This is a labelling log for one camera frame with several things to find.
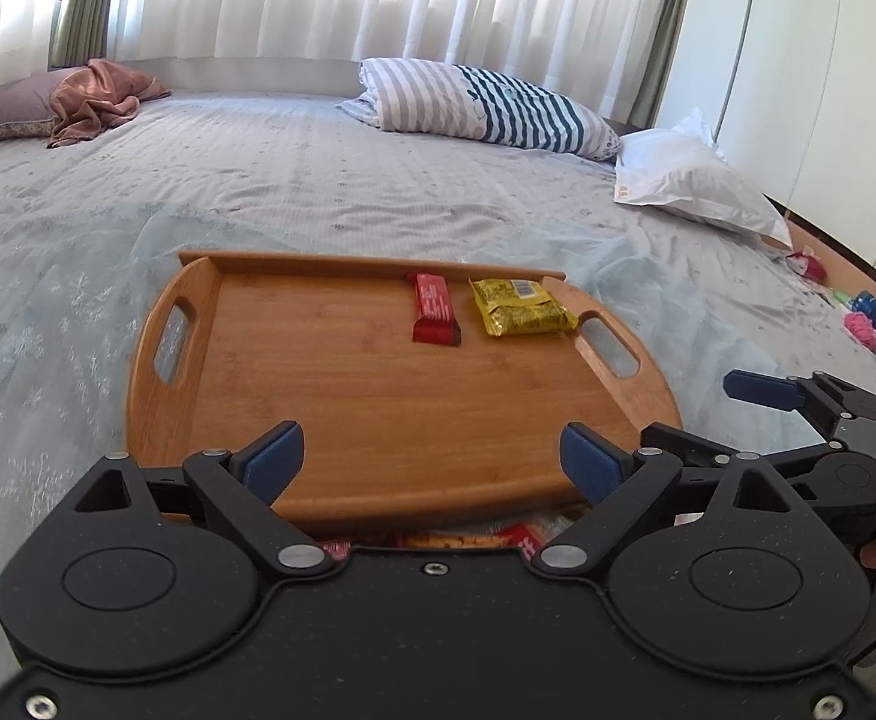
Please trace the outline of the striped pillow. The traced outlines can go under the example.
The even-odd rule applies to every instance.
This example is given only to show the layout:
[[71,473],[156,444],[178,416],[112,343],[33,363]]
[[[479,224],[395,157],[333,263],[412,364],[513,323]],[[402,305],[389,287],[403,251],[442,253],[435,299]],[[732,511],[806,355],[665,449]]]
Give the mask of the striped pillow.
[[619,154],[619,135],[596,112],[499,71],[435,60],[367,59],[358,80],[362,94],[340,109],[381,132],[575,154],[596,163]]

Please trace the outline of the wooden serving tray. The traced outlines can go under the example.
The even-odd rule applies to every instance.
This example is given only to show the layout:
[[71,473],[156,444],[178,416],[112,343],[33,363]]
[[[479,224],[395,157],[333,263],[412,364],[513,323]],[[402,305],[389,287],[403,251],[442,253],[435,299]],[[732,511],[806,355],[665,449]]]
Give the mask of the wooden serving tray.
[[418,343],[417,260],[199,252],[153,304],[130,364],[125,442],[143,466],[238,450],[279,422],[305,460],[277,512],[308,533],[429,527],[566,504],[559,437],[581,422],[622,449],[677,401],[637,335],[558,271],[536,281],[635,358],[622,377],[581,330],[493,338],[475,263],[435,263],[461,327]]

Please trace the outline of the green drape left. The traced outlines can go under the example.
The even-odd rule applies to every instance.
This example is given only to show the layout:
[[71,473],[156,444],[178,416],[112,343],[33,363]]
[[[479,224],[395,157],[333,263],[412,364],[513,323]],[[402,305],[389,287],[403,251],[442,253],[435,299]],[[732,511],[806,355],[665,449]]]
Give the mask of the green drape left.
[[49,66],[85,65],[106,54],[111,0],[62,0],[52,30]]

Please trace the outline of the pink yarn toy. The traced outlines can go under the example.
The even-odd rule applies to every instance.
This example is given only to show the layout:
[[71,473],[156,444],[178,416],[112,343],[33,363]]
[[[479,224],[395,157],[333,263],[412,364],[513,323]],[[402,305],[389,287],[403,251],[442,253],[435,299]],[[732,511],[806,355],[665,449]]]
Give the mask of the pink yarn toy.
[[848,312],[843,317],[843,327],[869,351],[876,351],[876,328],[872,320],[863,312]]

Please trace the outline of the white pillow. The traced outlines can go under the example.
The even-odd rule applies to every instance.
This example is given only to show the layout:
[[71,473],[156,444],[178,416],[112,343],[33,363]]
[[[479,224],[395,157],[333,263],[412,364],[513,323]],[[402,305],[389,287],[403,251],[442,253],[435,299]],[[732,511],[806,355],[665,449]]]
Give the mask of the white pillow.
[[672,127],[620,138],[614,200],[791,245],[785,218],[724,159],[700,107]]

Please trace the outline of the purple pillow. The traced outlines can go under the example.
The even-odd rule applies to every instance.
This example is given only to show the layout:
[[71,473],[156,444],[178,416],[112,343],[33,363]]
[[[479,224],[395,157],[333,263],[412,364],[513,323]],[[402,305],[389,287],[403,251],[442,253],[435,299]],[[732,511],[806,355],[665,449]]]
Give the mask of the purple pillow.
[[75,67],[38,73],[0,88],[0,141],[11,138],[49,138],[57,124],[51,94]]

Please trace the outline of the white wardrobe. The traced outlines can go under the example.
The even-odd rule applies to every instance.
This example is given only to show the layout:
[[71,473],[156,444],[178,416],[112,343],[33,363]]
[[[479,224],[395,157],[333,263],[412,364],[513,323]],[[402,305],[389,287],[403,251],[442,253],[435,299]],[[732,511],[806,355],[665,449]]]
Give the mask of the white wardrobe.
[[656,122],[692,110],[742,176],[876,266],[876,0],[687,0]]

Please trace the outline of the yellow snack packet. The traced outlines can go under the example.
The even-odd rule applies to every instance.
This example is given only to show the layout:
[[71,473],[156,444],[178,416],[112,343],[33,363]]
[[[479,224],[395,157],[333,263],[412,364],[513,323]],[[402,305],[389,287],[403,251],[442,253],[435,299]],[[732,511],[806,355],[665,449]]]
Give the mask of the yellow snack packet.
[[472,280],[485,331],[493,338],[575,330],[577,317],[541,283],[524,278]]

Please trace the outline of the blue toy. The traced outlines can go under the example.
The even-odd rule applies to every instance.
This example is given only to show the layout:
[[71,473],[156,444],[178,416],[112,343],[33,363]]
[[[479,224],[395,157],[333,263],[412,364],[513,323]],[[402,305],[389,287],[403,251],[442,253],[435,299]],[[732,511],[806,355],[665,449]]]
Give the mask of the blue toy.
[[871,291],[861,291],[850,302],[851,312],[863,314],[876,330],[876,296]]

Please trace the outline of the red white small pouch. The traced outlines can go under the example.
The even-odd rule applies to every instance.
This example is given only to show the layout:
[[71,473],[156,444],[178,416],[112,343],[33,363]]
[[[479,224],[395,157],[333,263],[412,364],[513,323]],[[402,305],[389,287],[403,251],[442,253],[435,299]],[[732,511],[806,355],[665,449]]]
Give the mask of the red white small pouch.
[[827,268],[812,249],[795,250],[786,255],[786,266],[798,277],[815,284],[825,284],[829,279]]

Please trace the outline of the red snack bar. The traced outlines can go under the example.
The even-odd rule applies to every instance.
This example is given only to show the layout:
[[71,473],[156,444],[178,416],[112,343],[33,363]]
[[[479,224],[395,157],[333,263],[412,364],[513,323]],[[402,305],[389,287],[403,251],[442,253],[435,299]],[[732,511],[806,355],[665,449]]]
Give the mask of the red snack bar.
[[412,327],[413,343],[459,346],[461,328],[454,314],[446,278],[435,273],[410,273],[409,281],[417,307],[417,319]]

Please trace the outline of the pink blanket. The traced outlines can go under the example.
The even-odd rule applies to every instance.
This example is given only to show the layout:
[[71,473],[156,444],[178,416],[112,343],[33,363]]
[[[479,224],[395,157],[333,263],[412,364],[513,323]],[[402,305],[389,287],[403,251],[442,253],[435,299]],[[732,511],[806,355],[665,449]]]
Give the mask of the pink blanket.
[[49,94],[56,125],[47,146],[95,140],[105,130],[133,121],[143,103],[170,94],[171,89],[155,75],[107,59],[90,59]]

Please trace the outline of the light blue bed sheet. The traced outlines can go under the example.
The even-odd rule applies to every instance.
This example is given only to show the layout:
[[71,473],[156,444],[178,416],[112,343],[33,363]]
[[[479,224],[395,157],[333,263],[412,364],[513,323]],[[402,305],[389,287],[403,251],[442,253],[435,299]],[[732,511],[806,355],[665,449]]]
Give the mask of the light blue bed sheet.
[[[0,143],[0,572],[122,444],[130,353],[184,249],[563,271],[640,335],[685,426],[737,447],[812,433],[729,400],[729,369],[876,394],[876,353],[780,255],[612,193],[604,166],[378,132],[328,99],[176,94],[93,142]],[[0,684],[13,670],[0,626]]]

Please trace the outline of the green drape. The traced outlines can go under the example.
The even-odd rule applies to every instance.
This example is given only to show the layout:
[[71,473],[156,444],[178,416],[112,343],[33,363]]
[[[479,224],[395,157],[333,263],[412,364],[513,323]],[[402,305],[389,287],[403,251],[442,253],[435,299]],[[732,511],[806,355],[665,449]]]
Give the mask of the green drape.
[[111,0],[62,0],[52,30],[49,66],[85,65],[106,54]]
[[632,109],[625,119],[628,125],[635,128],[648,128],[655,123],[656,115],[661,107],[664,91],[666,91],[667,76],[673,65],[677,39],[684,20],[687,0],[662,0],[656,21],[655,34],[651,39],[648,60],[644,64],[644,72],[638,87],[637,96]]

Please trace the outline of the green drape right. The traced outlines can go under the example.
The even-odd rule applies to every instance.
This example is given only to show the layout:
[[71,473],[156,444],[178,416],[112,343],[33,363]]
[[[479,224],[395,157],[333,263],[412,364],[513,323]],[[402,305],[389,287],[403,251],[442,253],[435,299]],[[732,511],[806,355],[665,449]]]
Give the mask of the green drape right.
[[644,72],[638,87],[637,96],[632,109],[625,119],[628,125],[635,128],[648,128],[655,123],[656,115],[661,107],[664,91],[666,91],[667,76],[673,65],[677,39],[684,20],[687,0],[662,0],[656,21],[655,34],[651,39],[648,60],[644,64]]

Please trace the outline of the white red snack packet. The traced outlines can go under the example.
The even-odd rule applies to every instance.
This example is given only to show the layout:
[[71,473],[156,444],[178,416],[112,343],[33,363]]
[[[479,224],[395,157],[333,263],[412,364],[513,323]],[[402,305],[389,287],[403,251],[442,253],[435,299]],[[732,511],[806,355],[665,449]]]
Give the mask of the white red snack packet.
[[495,536],[503,541],[505,546],[511,546],[527,559],[531,559],[550,541],[548,531],[537,522],[516,522],[508,527],[500,528]]

